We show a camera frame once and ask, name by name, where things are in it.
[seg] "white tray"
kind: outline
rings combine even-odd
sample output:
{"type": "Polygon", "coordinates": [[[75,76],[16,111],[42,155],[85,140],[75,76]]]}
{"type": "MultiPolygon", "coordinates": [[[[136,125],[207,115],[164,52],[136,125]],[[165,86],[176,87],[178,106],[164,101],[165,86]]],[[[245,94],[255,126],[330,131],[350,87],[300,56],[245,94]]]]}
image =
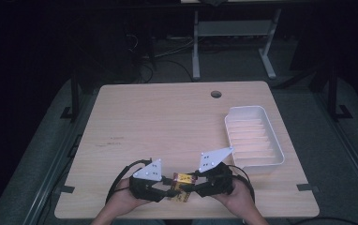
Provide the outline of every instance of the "white tray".
{"type": "Polygon", "coordinates": [[[284,162],[276,135],[261,106],[230,108],[225,117],[234,165],[248,174],[270,173],[284,162]]]}

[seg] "cable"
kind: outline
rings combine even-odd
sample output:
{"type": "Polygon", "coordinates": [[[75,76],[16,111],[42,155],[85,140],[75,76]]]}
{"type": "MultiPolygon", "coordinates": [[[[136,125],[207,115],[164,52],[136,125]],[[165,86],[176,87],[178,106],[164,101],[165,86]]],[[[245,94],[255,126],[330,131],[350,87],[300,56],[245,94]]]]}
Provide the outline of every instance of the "cable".
{"type": "Polygon", "coordinates": [[[112,183],[112,186],[110,187],[109,192],[107,194],[105,203],[107,203],[109,201],[109,198],[114,194],[115,191],[117,191],[115,188],[118,186],[118,184],[120,183],[120,181],[124,177],[124,175],[127,174],[129,169],[132,168],[133,166],[137,165],[137,164],[140,164],[140,163],[142,163],[142,164],[147,166],[148,164],[152,163],[152,159],[150,158],[150,160],[145,160],[145,159],[138,160],[138,161],[135,161],[135,162],[131,163],[129,166],[126,166],[118,174],[118,176],[115,178],[114,182],[112,183]]]}
{"type": "Polygon", "coordinates": [[[119,188],[119,189],[115,190],[114,193],[117,192],[117,191],[120,191],[120,190],[125,190],[125,189],[129,189],[129,187],[119,188]]]}
{"type": "Polygon", "coordinates": [[[189,39],[193,39],[193,37],[166,37],[166,40],[172,41],[178,44],[187,43],[189,39]]]}
{"type": "Polygon", "coordinates": [[[185,49],[191,48],[193,42],[194,42],[194,39],[192,38],[192,39],[191,39],[188,43],[186,43],[185,45],[183,45],[183,46],[181,46],[181,47],[178,47],[178,48],[176,48],[176,49],[169,50],[169,51],[167,51],[167,52],[158,54],[158,55],[155,56],[155,58],[160,58],[160,57],[167,56],[167,55],[170,55],[170,54],[179,53],[180,51],[183,51],[183,50],[185,50],[185,49]]]}
{"type": "Polygon", "coordinates": [[[138,44],[139,44],[138,38],[137,38],[136,36],[134,36],[134,35],[127,35],[127,37],[135,38],[135,44],[134,44],[134,46],[133,46],[131,49],[129,49],[131,52],[133,52],[133,50],[134,50],[134,49],[138,46],[138,44]]]}
{"type": "Polygon", "coordinates": [[[246,172],[245,172],[243,169],[239,168],[238,166],[234,166],[234,165],[228,165],[228,167],[234,167],[235,169],[240,170],[240,171],[246,176],[246,179],[247,179],[249,182],[251,182],[251,180],[249,180],[248,174],[246,174],[246,172]]]}
{"type": "Polygon", "coordinates": [[[149,77],[149,79],[144,80],[144,83],[149,83],[149,82],[152,80],[153,75],[154,75],[153,69],[150,68],[150,67],[148,67],[148,66],[146,66],[145,64],[142,64],[141,66],[142,66],[142,67],[145,67],[145,68],[148,68],[148,69],[150,70],[150,77],[149,77]]]}
{"type": "Polygon", "coordinates": [[[314,221],[314,220],[335,220],[335,221],[341,221],[341,222],[345,222],[345,223],[349,223],[349,224],[353,224],[353,225],[358,225],[357,222],[345,219],[345,218],[339,218],[339,217],[314,217],[314,218],[306,218],[303,220],[300,220],[298,222],[292,223],[291,225],[298,225],[298,224],[303,224],[303,223],[307,223],[310,221],[314,221]]]}
{"type": "Polygon", "coordinates": [[[192,82],[193,81],[193,78],[191,77],[191,74],[188,72],[187,68],[185,68],[185,66],[183,66],[182,64],[178,63],[178,62],[175,62],[175,61],[172,61],[172,60],[158,60],[157,62],[163,62],[163,63],[173,63],[173,64],[176,64],[178,65],[179,67],[181,67],[182,69],[185,70],[185,72],[187,73],[188,77],[190,78],[190,80],[192,82]]]}

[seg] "floor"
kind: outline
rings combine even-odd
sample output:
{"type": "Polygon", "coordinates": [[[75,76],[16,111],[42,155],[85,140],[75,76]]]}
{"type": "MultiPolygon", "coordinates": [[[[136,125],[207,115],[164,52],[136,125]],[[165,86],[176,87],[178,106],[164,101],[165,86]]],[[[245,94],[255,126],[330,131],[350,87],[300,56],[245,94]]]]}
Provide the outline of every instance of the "floor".
{"type": "MultiPolygon", "coordinates": [[[[300,71],[289,71],[297,41],[275,40],[269,57],[277,78],[265,74],[258,48],[263,38],[224,38],[204,41],[201,46],[201,79],[197,82],[265,81],[271,88],[292,143],[314,188],[320,207],[320,219],[308,224],[358,223],[358,170],[352,162],[353,148],[358,156],[358,98],[352,87],[339,80],[338,105],[346,105],[352,119],[333,122],[325,111],[327,91],[315,94],[307,86],[312,76],[287,89],[274,86],[300,71]],[[343,141],[343,135],[349,142],[343,141]]],[[[156,55],[189,43],[190,39],[172,39],[155,43],[156,55]]],[[[188,83],[191,78],[191,49],[158,57],[157,69],[144,61],[140,77],[134,83],[188,83]]],[[[75,122],[61,119],[65,107],[71,106],[70,81],[55,96],[21,163],[0,199],[0,224],[89,224],[90,219],[56,218],[54,207],[59,199],[73,153],[73,143],[82,134],[97,98],[80,94],[80,115],[75,122]]],[[[301,218],[268,218],[271,224],[300,224],[301,218]]]]}

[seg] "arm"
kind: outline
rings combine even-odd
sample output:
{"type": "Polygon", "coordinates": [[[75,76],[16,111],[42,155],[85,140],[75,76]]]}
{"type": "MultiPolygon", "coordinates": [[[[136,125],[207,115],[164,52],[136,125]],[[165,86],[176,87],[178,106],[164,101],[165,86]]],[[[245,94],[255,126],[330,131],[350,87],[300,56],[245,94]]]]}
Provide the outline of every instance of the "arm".
{"type": "MultiPolygon", "coordinates": [[[[117,189],[127,187],[129,187],[129,179],[123,179],[118,184],[117,189]]],[[[135,199],[129,189],[119,190],[112,195],[94,219],[92,225],[110,225],[115,218],[125,215],[136,207],[146,203],[149,202],[135,199]]]]}
{"type": "Polygon", "coordinates": [[[213,197],[249,225],[268,224],[255,206],[246,185],[238,179],[232,179],[232,186],[234,191],[230,195],[218,194],[213,197]]]}

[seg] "table top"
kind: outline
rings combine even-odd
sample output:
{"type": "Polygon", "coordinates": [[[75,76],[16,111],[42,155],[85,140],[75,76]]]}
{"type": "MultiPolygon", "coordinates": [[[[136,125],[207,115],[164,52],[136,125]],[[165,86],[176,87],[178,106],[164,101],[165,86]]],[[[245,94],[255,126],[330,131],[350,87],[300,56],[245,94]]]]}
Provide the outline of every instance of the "table top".
{"type": "MultiPolygon", "coordinates": [[[[200,153],[229,146],[224,118],[230,107],[262,106],[285,161],[250,175],[256,205],[267,218],[314,217],[319,207],[265,82],[106,85],[100,89],[65,186],[58,218],[94,218],[119,172],[139,159],[162,159],[162,173],[191,173],[200,153]],[[221,97],[211,96],[213,91],[221,97]]],[[[226,163],[232,164],[227,157],[226,163]]],[[[122,218],[234,218],[220,202],[192,193],[188,202],[151,202],[122,218]]]]}

